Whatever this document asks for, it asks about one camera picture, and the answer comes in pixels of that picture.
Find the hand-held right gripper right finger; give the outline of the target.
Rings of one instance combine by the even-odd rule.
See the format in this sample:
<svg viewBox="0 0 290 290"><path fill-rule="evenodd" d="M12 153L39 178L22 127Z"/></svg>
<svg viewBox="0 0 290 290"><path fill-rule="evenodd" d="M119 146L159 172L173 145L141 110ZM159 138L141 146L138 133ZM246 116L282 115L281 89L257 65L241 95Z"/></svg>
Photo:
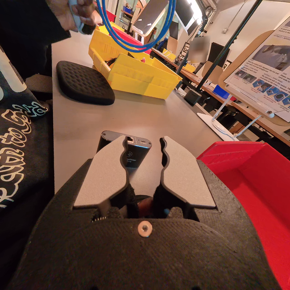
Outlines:
<svg viewBox="0 0 290 290"><path fill-rule="evenodd" d="M183 215L193 208L216 209L216 203L196 157L169 136L160 139L162 165L161 200L165 208L179 207Z"/></svg>

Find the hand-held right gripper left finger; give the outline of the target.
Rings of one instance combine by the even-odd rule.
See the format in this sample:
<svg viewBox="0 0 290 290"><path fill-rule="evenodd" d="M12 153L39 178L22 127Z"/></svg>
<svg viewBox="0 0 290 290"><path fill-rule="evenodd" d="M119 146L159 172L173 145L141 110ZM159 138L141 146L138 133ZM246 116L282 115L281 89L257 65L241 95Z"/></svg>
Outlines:
<svg viewBox="0 0 290 290"><path fill-rule="evenodd" d="M129 184L125 166L127 150L127 136L121 135L96 153L74 202L74 209L97 208L101 216L106 216L111 199Z"/></svg>

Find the black ethernet splitter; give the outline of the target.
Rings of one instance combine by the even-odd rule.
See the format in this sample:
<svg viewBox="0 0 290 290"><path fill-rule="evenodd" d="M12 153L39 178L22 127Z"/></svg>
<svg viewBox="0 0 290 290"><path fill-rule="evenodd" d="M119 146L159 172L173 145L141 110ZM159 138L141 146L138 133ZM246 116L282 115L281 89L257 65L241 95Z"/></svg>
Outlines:
<svg viewBox="0 0 290 290"><path fill-rule="evenodd" d="M97 152L122 135L126 136L128 143L126 167L138 168L152 146L152 142L146 138L106 130L100 136Z"/></svg>

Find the person's right hand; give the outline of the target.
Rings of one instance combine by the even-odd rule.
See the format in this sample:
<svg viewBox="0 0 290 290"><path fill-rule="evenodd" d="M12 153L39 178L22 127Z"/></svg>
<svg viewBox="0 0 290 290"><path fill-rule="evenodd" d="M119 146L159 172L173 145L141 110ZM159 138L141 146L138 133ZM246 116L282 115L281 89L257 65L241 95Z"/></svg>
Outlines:
<svg viewBox="0 0 290 290"><path fill-rule="evenodd" d="M153 197L138 202L139 217L150 216L153 213Z"/></svg>

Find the person's left forearm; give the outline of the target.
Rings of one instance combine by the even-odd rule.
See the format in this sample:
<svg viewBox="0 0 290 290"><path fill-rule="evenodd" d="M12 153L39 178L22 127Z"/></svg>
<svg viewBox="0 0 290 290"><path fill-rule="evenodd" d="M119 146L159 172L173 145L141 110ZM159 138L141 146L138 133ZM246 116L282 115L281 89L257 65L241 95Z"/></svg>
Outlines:
<svg viewBox="0 0 290 290"><path fill-rule="evenodd" d="M47 49L70 38L46 1L0 1L0 44L23 79L43 73Z"/></svg>

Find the instruction poster board with stand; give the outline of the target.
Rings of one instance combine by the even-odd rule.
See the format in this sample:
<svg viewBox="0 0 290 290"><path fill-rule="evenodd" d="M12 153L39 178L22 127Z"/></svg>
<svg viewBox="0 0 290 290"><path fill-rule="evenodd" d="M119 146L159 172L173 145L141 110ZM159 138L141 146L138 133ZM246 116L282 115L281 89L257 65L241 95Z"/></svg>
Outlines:
<svg viewBox="0 0 290 290"><path fill-rule="evenodd" d="M223 141L238 141L259 118L275 125L289 127L290 109L290 21L285 20L274 31L258 36L219 77L218 85L229 93L214 116L197 116ZM240 100L257 116L233 134L217 121L218 114L231 97Z"/></svg>

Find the wooden desk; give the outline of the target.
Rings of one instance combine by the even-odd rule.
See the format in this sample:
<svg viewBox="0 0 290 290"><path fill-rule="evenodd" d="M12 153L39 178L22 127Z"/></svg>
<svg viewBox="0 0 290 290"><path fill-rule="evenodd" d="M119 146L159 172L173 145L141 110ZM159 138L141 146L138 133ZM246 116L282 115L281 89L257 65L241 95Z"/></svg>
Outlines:
<svg viewBox="0 0 290 290"><path fill-rule="evenodd" d="M168 62L170 65L174 66L175 68L178 68L178 65L176 65L172 59L168 58L167 56L165 56L160 51L158 51L154 48L152 48L151 50L152 50L152 52L157 54L159 57L161 57L163 60ZM190 82L191 82L189 84L190 87L191 86L195 87L195 85L199 84L198 77L195 74L187 71L185 68L183 68L180 73L183 77L185 77L186 80L187 79L190 80ZM213 87L211 87L210 85L203 85L202 90L207 92L208 94L210 94L212 97L214 97L219 102L224 103L225 99L223 99L220 96L213 93ZM234 106L238 111L242 112L243 114L245 114L248 118L250 118L252 120L258 116L257 113L255 113L252 109L247 108L247 106L243 103L237 104L237 103L231 101L231 102L229 102L229 104ZM275 125L264 117L260 117L256 121L256 123L259 126L263 127L271 135L277 137L278 139L280 139L282 142L284 142L285 144L287 144L289 146L290 137L284 132L285 130L289 129L289 126L282 127L282 126Z"/></svg>

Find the black pole with round disc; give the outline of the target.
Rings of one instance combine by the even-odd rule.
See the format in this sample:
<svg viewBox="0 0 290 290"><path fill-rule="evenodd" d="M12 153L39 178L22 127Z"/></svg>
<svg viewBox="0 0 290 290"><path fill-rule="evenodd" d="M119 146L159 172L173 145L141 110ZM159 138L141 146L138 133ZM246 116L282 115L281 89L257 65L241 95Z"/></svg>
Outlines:
<svg viewBox="0 0 290 290"><path fill-rule="evenodd" d="M253 13L256 11L256 9L258 8L258 6L261 4L261 2L262 2L262 0L256 0L256 2L252 6L252 8L249 10L249 12L245 16L245 18L243 19L243 21L241 22L241 24L238 26L238 28L236 29L236 31L234 32L234 34L231 36L231 38L229 39L229 41L224 46L223 50L219 53L219 55L217 56L217 58L215 59L215 61L209 67L209 69L206 72L205 76L199 82L199 84L197 85L197 87L193 89L195 95L198 97L197 100L199 100L201 98L200 92L201 92L201 88L202 88L203 84L206 82L206 80L208 79L208 77L210 76L210 74L213 72L214 68L218 65L218 63L220 62L220 60L223 58L223 56L225 55L225 53L227 52L227 50L229 49L229 47L232 45L232 43L237 39L237 36L241 32L241 30L244 28L244 26L246 25L246 23L248 22L248 20L251 18L251 16L253 15Z"/></svg>

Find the wooden poster board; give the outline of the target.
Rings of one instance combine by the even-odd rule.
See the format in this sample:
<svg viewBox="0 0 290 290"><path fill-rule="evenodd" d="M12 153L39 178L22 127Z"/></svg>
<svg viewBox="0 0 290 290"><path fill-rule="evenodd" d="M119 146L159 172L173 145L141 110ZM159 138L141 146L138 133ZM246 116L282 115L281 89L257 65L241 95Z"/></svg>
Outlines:
<svg viewBox="0 0 290 290"><path fill-rule="evenodd" d="M168 0L150 0L132 25L132 30L146 37L165 13Z"/></svg>

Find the light stand pole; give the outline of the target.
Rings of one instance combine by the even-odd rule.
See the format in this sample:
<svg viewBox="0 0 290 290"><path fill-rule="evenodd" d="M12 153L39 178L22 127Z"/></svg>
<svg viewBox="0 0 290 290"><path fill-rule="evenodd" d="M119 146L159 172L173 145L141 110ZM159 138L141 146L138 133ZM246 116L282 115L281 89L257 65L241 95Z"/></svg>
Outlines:
<svg viewBox="0 0 290 290"><path fill-rule="evenodd" d="M188 61L199 61L205 51L208 51L209 41L202 38L202 33L208 23L209 18L216 12L216 5L212 4L205 8L205 12L202 15L202 21L199 28L193 35L193 38L189 41L189 46L185 56L180 59L179 67L176 71L177 74L181 72L182 67L185 67Z"/></svg>

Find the person's printed dark sweatshirt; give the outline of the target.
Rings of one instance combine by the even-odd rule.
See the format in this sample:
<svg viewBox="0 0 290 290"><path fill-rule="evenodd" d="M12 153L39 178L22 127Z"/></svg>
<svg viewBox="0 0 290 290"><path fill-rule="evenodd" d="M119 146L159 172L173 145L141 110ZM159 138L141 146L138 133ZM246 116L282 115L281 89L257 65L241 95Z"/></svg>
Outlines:
<svg viewBox="0 0 290 290"><path fill-rule="evenodd" d="M49 179L49 105L39 102L1 48L0 209L5 211Z"/></svg>

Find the LED light panel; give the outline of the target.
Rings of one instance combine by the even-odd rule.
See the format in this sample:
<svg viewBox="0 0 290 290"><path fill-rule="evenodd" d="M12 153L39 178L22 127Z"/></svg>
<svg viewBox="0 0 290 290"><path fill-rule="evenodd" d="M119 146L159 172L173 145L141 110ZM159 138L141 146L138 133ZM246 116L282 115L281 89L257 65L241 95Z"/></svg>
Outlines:
<svg viewBox="0 0 290 290"><path fill-rule="evenodd" d="M187 0L176 0L175 13L183 27L186 27L193 18L191 2Z"/></svg>
<svg viewBox="0 0 290 290"><path fill-rule="evenodd" d="M188 36L192 35L192 33L195 31L195 29L202 24L202 18L198 19L191 19L190 23L186 27L186 31Z"/></svg>

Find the blue plastic bin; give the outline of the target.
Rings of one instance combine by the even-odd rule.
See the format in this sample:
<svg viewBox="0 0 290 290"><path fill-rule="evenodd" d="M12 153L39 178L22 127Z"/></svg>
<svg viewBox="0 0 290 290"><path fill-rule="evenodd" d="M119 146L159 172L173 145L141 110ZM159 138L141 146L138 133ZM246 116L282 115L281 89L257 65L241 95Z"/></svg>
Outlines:
<svg viewBox="0 0 290 290"><path fill-rule="evenodd" d="M217 96L221 97L222 99L227 99L229 97L229 93L226 92L224 89L222 89L219 85L216 85L213 93L216 94Z"/></svg>

